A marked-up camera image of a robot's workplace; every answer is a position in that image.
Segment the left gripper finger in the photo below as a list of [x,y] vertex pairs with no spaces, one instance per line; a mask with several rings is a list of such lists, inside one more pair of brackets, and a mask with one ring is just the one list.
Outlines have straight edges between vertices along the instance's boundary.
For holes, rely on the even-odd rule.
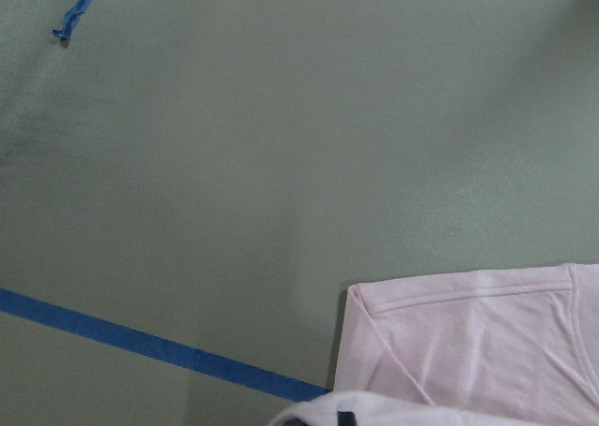
[[338,411],[337,412],[337,425],[338,426],[356,426],[356,416],[351,411]]

